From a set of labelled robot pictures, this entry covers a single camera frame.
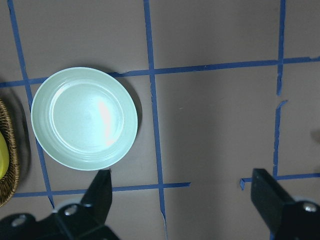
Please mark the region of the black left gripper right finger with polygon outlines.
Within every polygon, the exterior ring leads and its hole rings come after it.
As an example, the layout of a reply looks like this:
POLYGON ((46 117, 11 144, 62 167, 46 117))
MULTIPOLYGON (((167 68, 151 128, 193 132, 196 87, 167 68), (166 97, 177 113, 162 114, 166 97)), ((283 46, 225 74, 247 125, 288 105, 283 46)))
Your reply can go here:
POLYGON ((250 197, 272 233, 280 230, 285 207, 296 203, 264 168, 255 168, 252 171, 250 197))

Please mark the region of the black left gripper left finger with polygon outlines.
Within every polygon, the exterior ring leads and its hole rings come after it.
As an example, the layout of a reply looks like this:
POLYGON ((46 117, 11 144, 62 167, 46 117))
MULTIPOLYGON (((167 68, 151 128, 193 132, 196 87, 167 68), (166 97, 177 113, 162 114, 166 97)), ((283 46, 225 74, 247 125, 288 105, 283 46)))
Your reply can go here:
POLYGON ((111 170, 99 170, 82 197, 80 204, 100 224, 105 224, 112 205, 111 170))

